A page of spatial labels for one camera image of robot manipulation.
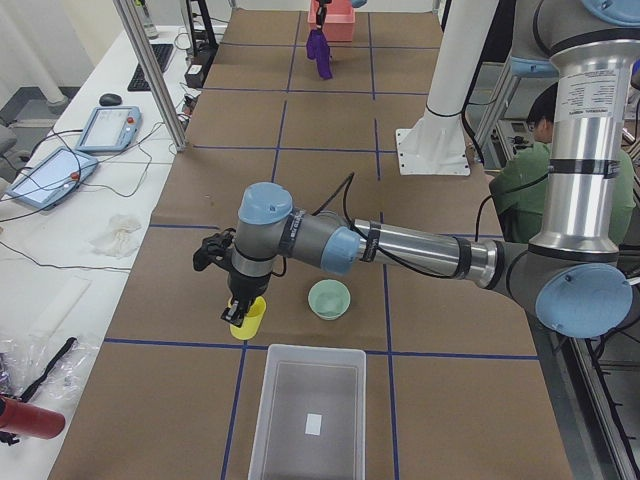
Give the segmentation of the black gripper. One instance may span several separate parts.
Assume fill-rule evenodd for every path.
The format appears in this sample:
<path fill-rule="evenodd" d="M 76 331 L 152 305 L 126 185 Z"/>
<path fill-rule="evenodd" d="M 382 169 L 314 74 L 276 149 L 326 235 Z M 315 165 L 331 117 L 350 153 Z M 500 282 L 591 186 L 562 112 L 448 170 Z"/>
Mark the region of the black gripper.
<path fill-rule="evenodd" d="M 255 300 L 266 292 L 270 279 L 270 274 L 250 277 L 232 271 L 227 281 L 231 298 L 221 314 L 221 319 L 231 326 L 240 328 Z"/>
<path fill-rule="evenodd" d="M 322 31 L 324 29 L 324 23 L 328 11 L 328 5 L 331 3 L 331 0 L 318 0 L 317 6 L 315 7 L 315 26 L 317 31 Z"/>

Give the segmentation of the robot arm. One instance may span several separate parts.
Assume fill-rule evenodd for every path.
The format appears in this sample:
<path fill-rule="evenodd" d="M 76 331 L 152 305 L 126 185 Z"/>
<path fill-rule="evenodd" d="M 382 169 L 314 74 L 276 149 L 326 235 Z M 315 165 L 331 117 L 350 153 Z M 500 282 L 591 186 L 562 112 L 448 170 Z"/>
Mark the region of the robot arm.
<path fill-rule="evenodd" d="M 228 274 L 222 319 L 242 324 L 283 257 L 334 275 L 360 261 L 469 280 L 573 338 L 618 326 L 633 293 L 617 268 L 609 227 L 628 85 L 639 57 L 639 5 L 520 1 L 512 40 L 520 73 L 550 64 L 559 76 L 542 227 L 531 241 L 470 241 L 307 213 L 280 185 L 255 183 L 243 194 L 236 227 L 205 241 L 193 259 L 196 269 L 212 263 Z"/>
<path fill-rule="evenodd" d="M 318 30 L 323 29 L 328 6 L 332 3 L 332 0 L 318 0 L 318 6 L 315 8 L 315 26 Z M 367 3 L 367 0 L 350 0 L 349 3 L 352 8 L 360 8 Z"/>

